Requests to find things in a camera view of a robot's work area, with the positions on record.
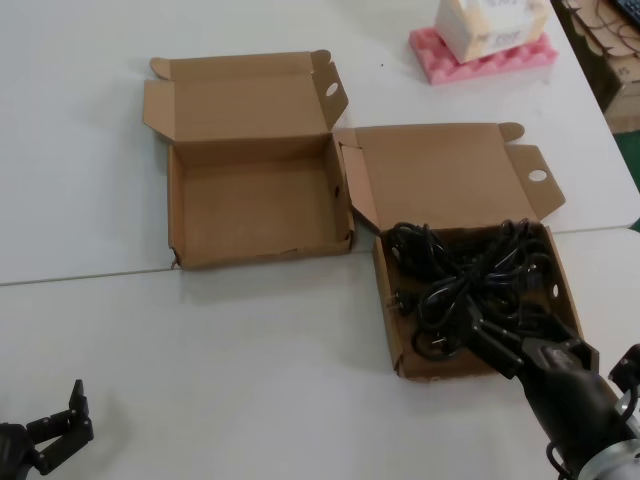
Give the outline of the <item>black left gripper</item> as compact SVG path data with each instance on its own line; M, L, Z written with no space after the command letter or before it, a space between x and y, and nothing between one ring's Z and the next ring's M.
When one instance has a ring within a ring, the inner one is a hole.
M50 474L82 449L83 442L94 439L88 400L80 379L74 383L67 410L30 422L26 428L20 424L1 424L1 480L25 479L32 468L34 443L52 439L56 440L44 450L35 451L33 466L40 474Z

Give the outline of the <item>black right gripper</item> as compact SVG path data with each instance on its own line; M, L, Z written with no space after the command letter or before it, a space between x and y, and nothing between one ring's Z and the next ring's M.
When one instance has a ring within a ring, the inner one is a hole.
M629 439L599 353L561 319L526 312L499 325L471 310L467 348L507 379L519 372L537 420L565 461L589 461Z

